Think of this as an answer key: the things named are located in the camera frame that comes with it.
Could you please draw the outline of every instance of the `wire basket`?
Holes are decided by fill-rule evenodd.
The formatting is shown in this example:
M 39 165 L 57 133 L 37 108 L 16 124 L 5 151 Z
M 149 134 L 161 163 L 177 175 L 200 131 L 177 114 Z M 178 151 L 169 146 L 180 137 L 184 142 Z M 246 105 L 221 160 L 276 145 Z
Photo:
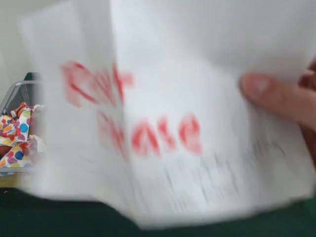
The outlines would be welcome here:
M 25 80 L 13 84 L 6 93 L 4 100 L 0 104 L 0 115 L 11 115 L 10 112 L 20 106 L 22 102 L 33 106 L 41 104 L 39 99 L 40 82 Z M 3 172 L 26 172 L 29 168 L 0 168 Z

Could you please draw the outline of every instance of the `paper sheet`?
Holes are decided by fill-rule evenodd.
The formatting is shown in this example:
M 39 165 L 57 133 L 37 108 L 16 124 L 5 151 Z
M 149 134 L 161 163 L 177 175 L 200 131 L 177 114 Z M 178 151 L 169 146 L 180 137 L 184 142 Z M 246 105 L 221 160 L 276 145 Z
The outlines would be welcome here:
M 310 197 L 298 126 L 251 106 L 238 80 L 250 70 L 297 80 L 316 51 L 315 19 L 314 0 L 77 0 L 24 17 L 49 108 L 29 191 L 96 198 L 142 227 Z

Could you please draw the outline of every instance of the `green surface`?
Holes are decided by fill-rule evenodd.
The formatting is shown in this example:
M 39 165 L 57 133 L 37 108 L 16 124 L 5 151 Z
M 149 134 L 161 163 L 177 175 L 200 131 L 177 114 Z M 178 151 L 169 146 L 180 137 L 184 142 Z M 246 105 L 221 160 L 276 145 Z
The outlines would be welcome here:
M 141 231 L 100 203 L 53 202 L 0 189 L 4 237 L 316 237 L 316 199 L 254 218 L 203 227 Z

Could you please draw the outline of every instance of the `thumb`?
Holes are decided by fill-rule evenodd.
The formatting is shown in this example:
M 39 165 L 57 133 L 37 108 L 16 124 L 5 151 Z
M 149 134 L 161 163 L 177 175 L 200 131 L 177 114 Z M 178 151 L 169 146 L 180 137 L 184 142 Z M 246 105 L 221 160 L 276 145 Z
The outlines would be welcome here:
M 316 131 L 316 92 L 258 73 L 243 76 L 240 86 L 254 104 Z

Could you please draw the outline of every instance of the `colorful fabric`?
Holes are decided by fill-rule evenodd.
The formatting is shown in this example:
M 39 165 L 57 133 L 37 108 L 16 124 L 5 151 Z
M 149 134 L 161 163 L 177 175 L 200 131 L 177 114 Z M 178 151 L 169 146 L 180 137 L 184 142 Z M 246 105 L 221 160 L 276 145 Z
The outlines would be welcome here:
M 0 159 L 1 168 L 28 167 L 31 165 L 29 152 L 34 143 L 34 136 L 29 136 L 32 122 L 31 114 L 41 106 L 24 106 L 20 117 L 0 117 L 0 145 L 11 146 L 10 151 Z
M 27 142 L 33 110 L 33 106 L 25 106 L 21 116 L 16 120 L 6 115 L 0 117 L 1 145 L 14 146 L 18 142 Z

